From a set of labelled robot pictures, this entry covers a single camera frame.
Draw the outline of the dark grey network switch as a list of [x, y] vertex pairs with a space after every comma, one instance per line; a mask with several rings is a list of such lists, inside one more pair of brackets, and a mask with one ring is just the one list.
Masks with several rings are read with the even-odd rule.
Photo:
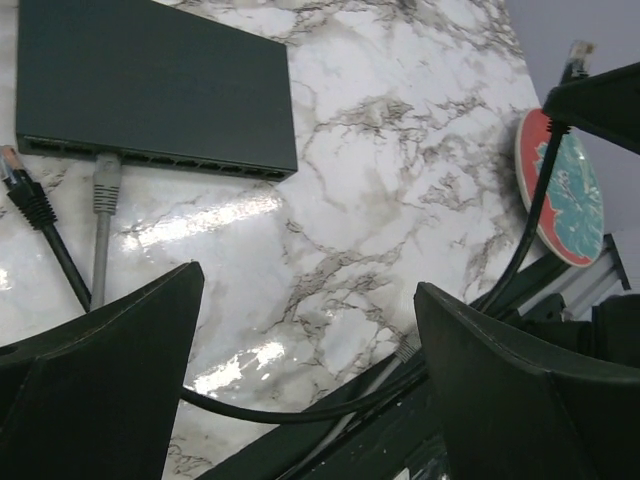
[[278, 42], [153, 1], [22, 1], [24, 154], [280, 181], [298, 169]]

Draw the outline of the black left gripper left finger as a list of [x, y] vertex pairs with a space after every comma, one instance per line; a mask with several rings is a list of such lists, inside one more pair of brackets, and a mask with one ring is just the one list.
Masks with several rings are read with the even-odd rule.
[[1, 350], [5, 479], [161, 477], [204, 275], [183, 264]]

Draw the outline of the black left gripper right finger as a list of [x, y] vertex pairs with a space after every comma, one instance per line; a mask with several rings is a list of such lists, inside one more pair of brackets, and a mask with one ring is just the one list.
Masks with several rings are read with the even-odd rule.
[[430, 283], [414, 296], [455, 479], [635, 479], [639, 299], [519, 329]]

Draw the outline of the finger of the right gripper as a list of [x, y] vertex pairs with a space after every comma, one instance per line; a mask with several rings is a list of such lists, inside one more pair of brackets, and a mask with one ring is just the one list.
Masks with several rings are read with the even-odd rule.
[[553, 88], [544, 113], [627, 150], [639, 149], [638, 63]]

